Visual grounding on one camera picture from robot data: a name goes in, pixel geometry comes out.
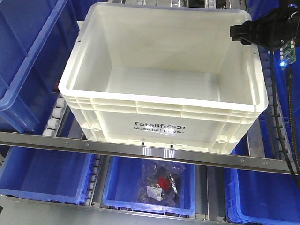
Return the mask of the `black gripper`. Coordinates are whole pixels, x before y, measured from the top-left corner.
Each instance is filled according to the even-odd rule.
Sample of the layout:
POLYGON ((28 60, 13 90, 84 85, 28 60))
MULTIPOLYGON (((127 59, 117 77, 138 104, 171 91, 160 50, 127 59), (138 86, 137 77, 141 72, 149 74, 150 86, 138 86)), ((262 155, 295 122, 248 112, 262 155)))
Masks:
POLYGON ((278 49, 294 41, 300 46, 300 2, 280 0, 278 6, 266 14, 241 25, 230 27, 230 38, 242 45, 258 45, 266 49, 278 49))

